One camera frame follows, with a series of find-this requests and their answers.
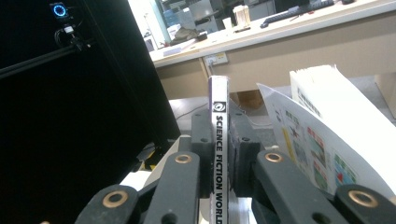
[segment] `black enclosure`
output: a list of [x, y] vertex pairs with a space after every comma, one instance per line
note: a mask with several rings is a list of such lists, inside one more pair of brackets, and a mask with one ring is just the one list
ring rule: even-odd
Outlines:
[[0, 3], [0, 223], [73, 223], [179, 136], [128, 1], [63, 1], [82, 52], [56, 45], [53, 2]]
[[291, 7], [308, 5], [309, 0], [274, 0], [276, 13], [287, 11]]

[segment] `office furniture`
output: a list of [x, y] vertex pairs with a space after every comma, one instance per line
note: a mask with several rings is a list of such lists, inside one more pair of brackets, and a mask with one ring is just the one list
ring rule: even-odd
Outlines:
[[253, 21], [249, 31], [209, 36], [178, 55], [150, 55], [168, 99], [206, 96], [212, 74], [204, 57], [223, 51], [229, 62], [213, 71], [230, 77], [231, 92], [257, 90], [257, 82], [289, 85], [289, 71], [320, 64], [335, 63], [346, 77], [387, 74], [396, 71], [395, 10], [394, 0], [339, 1], [265, 29], [263, 19]]

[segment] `black machine frame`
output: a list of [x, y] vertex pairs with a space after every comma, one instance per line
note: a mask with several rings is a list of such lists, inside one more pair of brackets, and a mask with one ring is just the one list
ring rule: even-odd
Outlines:
[[[257, 223], [396, 222], [396, 206], [381, 194], [360, 185], [341, 186], [335, 195], [321, 191], [286, 155], [262, 150], [240, 110], [230, 113], [230, 121], [230, 190], [252, 198]], [[207, 110], [194, 113], [191, 137], [180, 138], [178, 152], [169, 155], [159, 179], [139, 191], [117, 185], [102, 189], [76, 223], [198, 223], [199, 199], [213, 192], [210, 128]]]
[[1, 223], [72, 223], [180, 135], [128, 1], [63, 2], [84, 50], [55, 44], [55, 1], [0, 4]]

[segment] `white paper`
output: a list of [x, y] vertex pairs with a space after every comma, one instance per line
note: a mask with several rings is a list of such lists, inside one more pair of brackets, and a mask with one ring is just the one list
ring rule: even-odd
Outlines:
[[334, 194], [338, 186], [359, 184], [388, 198], [394, 195], [378, 172], [322, 119], [282, 93], [258, 86], [279, 150], [290, 156], [316, 187]]

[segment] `book spine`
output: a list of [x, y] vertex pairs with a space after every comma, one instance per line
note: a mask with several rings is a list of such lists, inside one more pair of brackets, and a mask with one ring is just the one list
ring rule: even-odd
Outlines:
[[228, 78], [209, 79], [210, 116], [215, 139], [214, 192], [211, 199], [211, 223], [228, 223]]

